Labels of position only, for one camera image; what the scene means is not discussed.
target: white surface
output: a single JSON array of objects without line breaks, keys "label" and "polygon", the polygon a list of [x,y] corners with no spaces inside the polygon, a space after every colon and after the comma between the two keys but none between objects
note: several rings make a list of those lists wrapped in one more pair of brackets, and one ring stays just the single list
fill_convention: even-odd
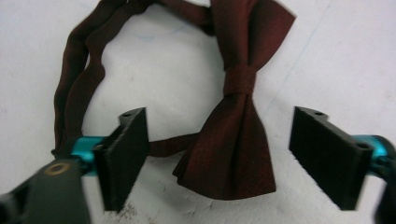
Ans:
[{"label": "white surface", "polygon": [[[208,5],[208,1],[195,0]],[[277,192],[221,202],[177,185],[181,154],[149,158],[123,216],[102,212],[94,178],[84,178],[95,223],[373,223],[381,180],[367,178],[357,211],[341,212],[288,150],[292,110],[330,115],[348,133],[396,143],[396,2],[282,0],[297,20],[258,74],[254,102],[268,133]],[[96,0],[0,1],[0,194],[52,160],[53,93],[69,32]],[[221,99],[216,40],[151,7],[128,21],[104,54],[106,79],[84,132],[108,135],[117,116],[146,106],[150,140],[198,132]]]}]

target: maroon fabric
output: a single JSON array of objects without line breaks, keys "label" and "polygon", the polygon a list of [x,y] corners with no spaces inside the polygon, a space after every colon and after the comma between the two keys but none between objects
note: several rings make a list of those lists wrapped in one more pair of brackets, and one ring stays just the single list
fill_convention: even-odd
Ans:
[{"label": "maroon fabric", "polygon": [[[235,200],[276,190],[265,130],[252,93],[257,71],[279,48],[294,18],[266,0],[212,0],[211,8],[180,0],[161,4],[216,34],[224,59],[224,98],[199,133],[150,143],[150,155],[166,157],[186,150],[174,175],[177,182],[206,197]],[[55,153],[70,137],[82,136],[84,114],[105,76],[106,44],[149,0],[102,1],[69,36],[55,93]],[[90,63],[85,68],[88,54]]]}]

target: blue metallic part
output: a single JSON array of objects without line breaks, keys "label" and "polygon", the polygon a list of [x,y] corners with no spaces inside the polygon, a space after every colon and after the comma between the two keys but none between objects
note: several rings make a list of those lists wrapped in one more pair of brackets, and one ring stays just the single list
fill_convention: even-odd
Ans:
[{"label": "blue metallic part", "polygon": [[384,144],[372,135],[353,135],[352,137],[355,140],[366,143],[374,148],[369,174],[375,175],[376,170],[380,167],[380,165],[378,165],[378,161],[388,156],[388,152]]},{"label": "blue metallic part", "polygon": [[104,137],[84,136],[80,137],[74,144],[71,155],[72,157],[77,157],[82,161],[83,169],[88,170],[88,173],[85,175],[97,175],[92,149],[103,139]]}]

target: maroon bow tie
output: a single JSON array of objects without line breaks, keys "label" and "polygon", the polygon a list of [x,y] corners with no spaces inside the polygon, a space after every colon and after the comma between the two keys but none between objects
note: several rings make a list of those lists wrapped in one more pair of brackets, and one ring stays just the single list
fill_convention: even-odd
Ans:
[{"label": "maroon bow tie", "polygon": [[[275,54],[294,17],[271,0],[212,0],[198,7],[159,0],[209,35],[215,34],[224,60],[224,98],[198,133],[151,142],[150,156],[185,150],[174,171],[178,183],[206,197],[236,200],[276,190],[266,134],[252,101],[257,71]],[[71,137],[82,136],[89,102],[105,77],[106,44],[150,0],[102,0],[73,30],[64,51],[55,93],[55,153]],[[85,67],[88,55],[90,63]]]}]

